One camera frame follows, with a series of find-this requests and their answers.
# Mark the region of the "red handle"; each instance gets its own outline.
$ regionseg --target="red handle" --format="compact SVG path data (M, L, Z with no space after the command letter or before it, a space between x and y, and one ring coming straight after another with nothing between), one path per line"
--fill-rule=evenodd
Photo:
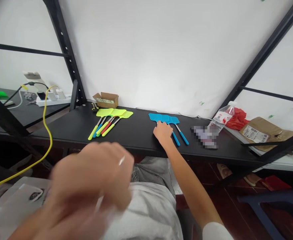
M109 126L111 125L112 123L109 122L106 127L103 129L103 131L101 132L101 135L109 128Z

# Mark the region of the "water bottle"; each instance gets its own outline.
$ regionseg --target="water bottle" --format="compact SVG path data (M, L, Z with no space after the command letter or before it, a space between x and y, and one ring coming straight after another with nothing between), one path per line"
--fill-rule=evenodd
M236 104L236 102L229 101L229 104L227 106L222 107L216 113L209 126L216 126L220 132L224 128L226 123L233 117L234 107L236 106Z

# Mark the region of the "bottle cap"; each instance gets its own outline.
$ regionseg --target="bottle cap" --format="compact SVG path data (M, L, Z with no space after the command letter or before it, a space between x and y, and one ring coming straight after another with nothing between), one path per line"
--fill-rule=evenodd
M236 106L236 105L237 105L237 102L229 101L229 105L231 105L231 106Z

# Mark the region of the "slipper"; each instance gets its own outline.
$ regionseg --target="slipper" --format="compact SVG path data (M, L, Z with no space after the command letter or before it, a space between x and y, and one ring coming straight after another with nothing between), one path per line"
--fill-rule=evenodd
M256 183L260 181L262 178L260 178L258 175L251 173L244 177L244 180L252 187L256 186Z
M227 166L225 166L223 164L219 164L219 163L216 164L216 166L220 172L222 179L224 179L232 174L232 171L230 169L228 169Z

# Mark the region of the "hand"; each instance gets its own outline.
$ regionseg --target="hand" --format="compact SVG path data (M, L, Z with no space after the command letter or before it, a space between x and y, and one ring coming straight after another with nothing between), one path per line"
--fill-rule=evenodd
M91 143L59 161L33 239L100 239L110 212L124 211L134 158L118 143ZM102 205L96 211L99 197Z
M165 122L157 122L157 126L153 130L153 134L159 140L162 147L165 147L168 143L172 142L171 135L173 128L170 125L167 125Z

